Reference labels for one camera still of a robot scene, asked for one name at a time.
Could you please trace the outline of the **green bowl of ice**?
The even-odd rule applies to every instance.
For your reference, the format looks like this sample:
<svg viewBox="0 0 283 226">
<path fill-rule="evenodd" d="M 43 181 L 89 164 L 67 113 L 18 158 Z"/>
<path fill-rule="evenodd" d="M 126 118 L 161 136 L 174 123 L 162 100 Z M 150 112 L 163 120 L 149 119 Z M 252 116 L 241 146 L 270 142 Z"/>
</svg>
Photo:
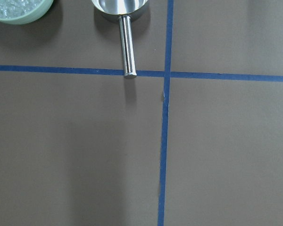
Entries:
<svg viewBox="0 0 283 226">
<path fill-rule="evenodd" d="M 44 16 L 53 0 L 0 0 L 0 22 L 23 25 Z"/>
</svg>

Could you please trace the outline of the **steel ice scoop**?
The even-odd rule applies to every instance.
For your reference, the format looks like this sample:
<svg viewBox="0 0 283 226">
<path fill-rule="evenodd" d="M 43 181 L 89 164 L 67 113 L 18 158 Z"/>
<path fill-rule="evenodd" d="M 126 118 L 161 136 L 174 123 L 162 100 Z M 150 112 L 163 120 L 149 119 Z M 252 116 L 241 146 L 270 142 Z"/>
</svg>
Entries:
<svg viewBox="0 0 283 226">
<path fill-rule="evenodd" d="M 149 2 L 147 0 L 93 0 L 92 3 L 104 18 L 119 23 L 124 77 L 136 78 L 131 22 L 141 17 L 147 10 Z"/>
</svg>

